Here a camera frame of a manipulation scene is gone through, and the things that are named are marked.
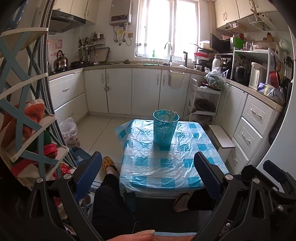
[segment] window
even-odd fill
[[[187,0],[140,0],[136,57],[182,61],[194,58],[197,44],[197,3]]]

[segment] plastic table cover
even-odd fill
[[[115,129],[124,149],[120,191],[170,197],[204,187],[193,158],[201,151],[211,164],[229,173],[217,150],[196,122],[180,121],[170,146],[153,143],[153,120],[132,120]]]

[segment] bag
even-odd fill
[[[80,143],[78,140],[78,128],[75,124],[73,118],[68,118],[65,121],[62,121],[59,124],[59,128],[61,129],[63,138],[66,142],[66,145],[71,148],[79,148]]]

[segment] white tile floor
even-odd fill
[[[102,157],[109,156],[120,171],[123,156],[123,149],[115,135],[114,129],[132,119],[105,117],[105,116],[86,116],[78,126],[78,138],[80,147],[92,155],[99,151]],[[95,181],[101,183],[105,177],[101,169]]]

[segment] faucet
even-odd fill
[[[170,63],[169,63],[169,65],[172,66],[173,65],[173,63],[172,63],[173,48],[172,48],[172,44],[170,42],[167,42],[165,44],[165,48],[166,48],[167,44],[170,46]]]

